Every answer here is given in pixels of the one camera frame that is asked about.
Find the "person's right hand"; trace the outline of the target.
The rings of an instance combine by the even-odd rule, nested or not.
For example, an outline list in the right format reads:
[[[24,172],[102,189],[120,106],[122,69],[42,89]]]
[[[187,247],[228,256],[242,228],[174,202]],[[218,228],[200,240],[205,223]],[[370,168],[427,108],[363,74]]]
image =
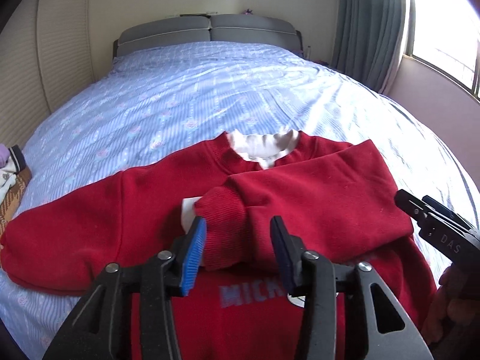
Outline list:
[[[479,301],[448,295],[448,285],[453,281],[456,273],[456,268],[450,265],[439,278],[439,288],[433,297],[421,329],[421,335],[427,345],[437,343],[443,337],[442,321],[445,318],[467,327],[479,315]]]

